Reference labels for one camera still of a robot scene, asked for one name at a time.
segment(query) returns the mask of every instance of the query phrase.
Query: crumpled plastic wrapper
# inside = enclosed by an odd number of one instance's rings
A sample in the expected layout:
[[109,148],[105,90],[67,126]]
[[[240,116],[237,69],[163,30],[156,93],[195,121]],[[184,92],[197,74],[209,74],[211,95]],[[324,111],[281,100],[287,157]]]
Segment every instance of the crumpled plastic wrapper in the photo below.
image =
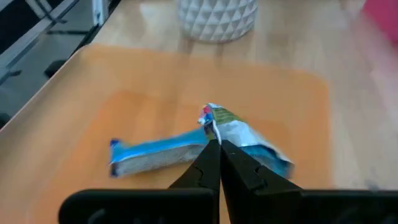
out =
[[111,175],[120,177],[172,164],[192,161],[202,152],[209,140],[229,140],[282,177],[288,177],[292,162],[266,141],[247,123],[220,105],[208,103],[198,120],[202,126],[168,139],[144,142],[136,146],[113,139]]

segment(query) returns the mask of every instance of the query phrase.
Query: orange placemat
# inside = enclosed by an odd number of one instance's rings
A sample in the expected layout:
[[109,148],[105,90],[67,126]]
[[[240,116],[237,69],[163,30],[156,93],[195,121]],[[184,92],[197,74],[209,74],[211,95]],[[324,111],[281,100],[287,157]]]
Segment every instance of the orange placemat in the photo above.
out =
[[[92,45],[73,56],[5,130],[14,162],[26,160],[16,155],[28,143],[41,155],[30,158],[16,180],[1,186],[13,195],[8,200],[29,203],[5,215],[17,220],[28,214],[34,223],[55,223],[63,199],[77,190],[168,187],[189,164],[111,179],[109,140],[135,144],[191,130],[207,102],[223,105],[279,146],[295,164],[296,184],[331,187],[328,90],[317,77]],[[21,134],[18,123],[34,125]],[[11,163],[0,168],[22,172]],[[27,195],[18,194],[24,191],[21,187],[13,188],[21,183],[30,184]],[[221,204],[221,222],[227,222]]]

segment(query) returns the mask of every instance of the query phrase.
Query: pink object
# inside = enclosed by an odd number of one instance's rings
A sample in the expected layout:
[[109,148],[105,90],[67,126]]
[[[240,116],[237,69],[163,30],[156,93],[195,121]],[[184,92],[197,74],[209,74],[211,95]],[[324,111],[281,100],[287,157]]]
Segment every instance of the pink object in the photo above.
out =
[[388,38],[398,41],[398,0],[367,0],[363,11]]

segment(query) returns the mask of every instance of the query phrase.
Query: snack wrapper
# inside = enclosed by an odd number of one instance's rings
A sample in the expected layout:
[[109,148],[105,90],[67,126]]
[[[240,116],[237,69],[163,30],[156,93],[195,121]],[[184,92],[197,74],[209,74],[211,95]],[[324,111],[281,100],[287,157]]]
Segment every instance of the snack wrapper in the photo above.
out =
[[192,161],[209,140],[229,140],[282,177],[288,177],[291,161],[242,119],[220,105],[208,103],[202,109],[198,129],[158,141],[129,146],[111,140],[111,175],[120,177],[146,170]]

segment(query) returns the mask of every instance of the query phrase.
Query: textured white pot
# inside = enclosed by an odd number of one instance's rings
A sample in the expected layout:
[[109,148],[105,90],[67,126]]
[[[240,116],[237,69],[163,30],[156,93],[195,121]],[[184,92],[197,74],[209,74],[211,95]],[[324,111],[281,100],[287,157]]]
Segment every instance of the textured white pot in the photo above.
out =
[[183,32],[196,40],[226,42],[254,25],[257,0],[178,0]]

